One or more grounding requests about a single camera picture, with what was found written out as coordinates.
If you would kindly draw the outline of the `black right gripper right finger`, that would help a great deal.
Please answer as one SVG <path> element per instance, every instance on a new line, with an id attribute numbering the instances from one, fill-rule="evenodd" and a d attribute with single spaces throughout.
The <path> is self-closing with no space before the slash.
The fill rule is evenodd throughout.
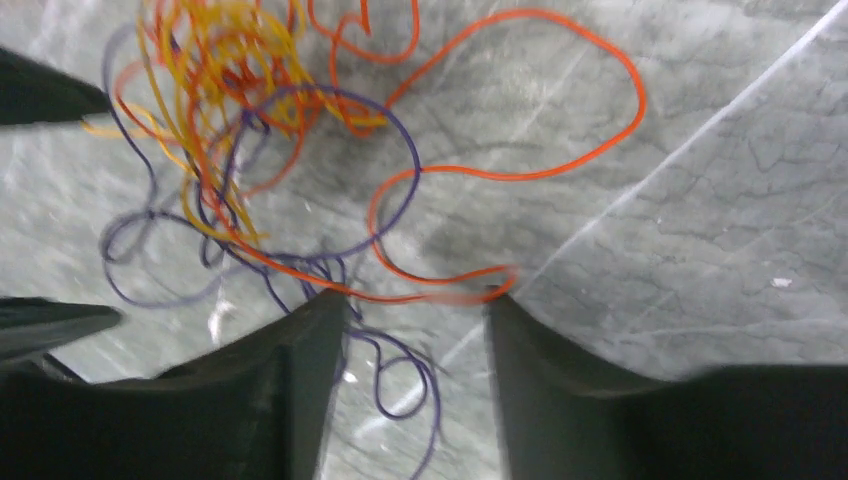
<path id="1" fill-rule="evenodd" d="M 503 296 L 487 305 L 514 479 L 843 479 L 847 369 L 721 365 L 678 381 L 584 349 Z"/>

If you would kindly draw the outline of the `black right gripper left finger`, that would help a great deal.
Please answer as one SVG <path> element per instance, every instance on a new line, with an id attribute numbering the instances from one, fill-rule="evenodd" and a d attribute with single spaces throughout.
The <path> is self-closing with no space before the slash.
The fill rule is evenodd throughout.
<path id="1" fill-rule="evenodd" d="M 150 379 L 93 384 L 40 355 L 1 360 L 5 479 L 310 479 L 347 302 L 288 316 Z"/>

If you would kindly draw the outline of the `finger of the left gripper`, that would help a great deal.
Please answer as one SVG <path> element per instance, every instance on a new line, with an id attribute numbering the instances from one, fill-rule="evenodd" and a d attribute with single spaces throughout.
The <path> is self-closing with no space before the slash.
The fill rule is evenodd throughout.
<path id="1" fill-rule="evenodd" d="M 102 89 L 14 51 L 1 50 L 3 126 L 77 122 L 110 109 Z"/>
<path id="2" fill-rule="evenodd" d="M 121 320 L 122 312 L 107 305 L 2 297 L 1 360 L 28 359 L 113 328 Z"/>

